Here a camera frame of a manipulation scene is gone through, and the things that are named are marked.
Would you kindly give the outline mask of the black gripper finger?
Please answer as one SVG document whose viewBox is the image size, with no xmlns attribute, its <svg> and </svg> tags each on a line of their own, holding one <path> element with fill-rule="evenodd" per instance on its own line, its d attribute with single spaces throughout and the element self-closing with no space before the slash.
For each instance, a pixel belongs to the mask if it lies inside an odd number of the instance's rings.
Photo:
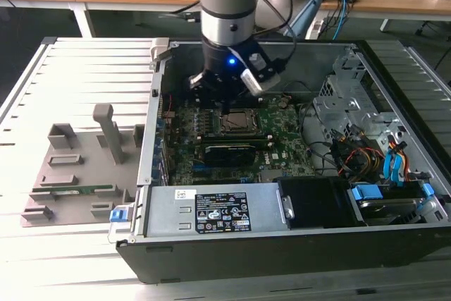
<svg viewBox="0 0 451 301">
<path fill-rule="evenodd" d="M 194 100 L 202 108 L 230 110 L 230 86 L 219 74 L 204 70 L 189 77 L 188 85 Z"/>
<path fill-rule="evenodd" d="M 233 104 L 237 99 L 249 92 L 247 86 L 239 78 L 230 78 L 227 82 L 227 103 Z"/>
</svg>

